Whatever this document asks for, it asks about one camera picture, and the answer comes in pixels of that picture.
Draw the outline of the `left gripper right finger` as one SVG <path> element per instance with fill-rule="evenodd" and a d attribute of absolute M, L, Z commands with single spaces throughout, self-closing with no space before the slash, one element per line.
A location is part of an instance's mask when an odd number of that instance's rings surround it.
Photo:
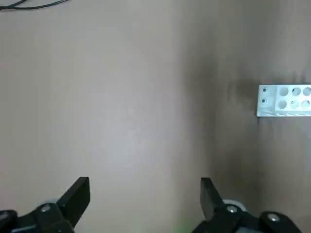
<path fill-rule="evenodd" d="M 301 230 L 286 215 L 264 211 L 251 215 L 235 200 L 221 198 L 210 178 L 200 182 L 200 204 L 205 219 L 194 233 L 300 233 Z"/>

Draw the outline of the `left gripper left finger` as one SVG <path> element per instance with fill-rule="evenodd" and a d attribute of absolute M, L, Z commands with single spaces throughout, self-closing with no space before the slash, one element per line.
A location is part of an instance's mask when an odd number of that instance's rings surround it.
<path fill-rule="evenodd" d="M 73 233 L 90 203 L 89 177 L 80 177 L 56 201 L 47 202 L 19 216 L 15 210 L 1 210 L 2 233 Z"/>

